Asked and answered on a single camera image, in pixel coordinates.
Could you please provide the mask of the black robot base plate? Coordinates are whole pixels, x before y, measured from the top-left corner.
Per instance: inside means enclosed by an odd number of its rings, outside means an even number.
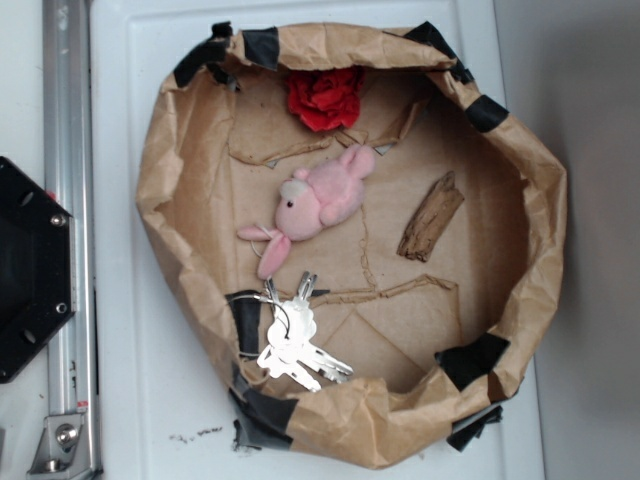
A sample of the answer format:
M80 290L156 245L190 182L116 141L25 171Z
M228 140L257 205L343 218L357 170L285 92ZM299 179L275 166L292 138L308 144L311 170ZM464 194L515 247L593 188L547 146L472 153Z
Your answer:
M1 159L1 382L13 381L73 315L71 215Z

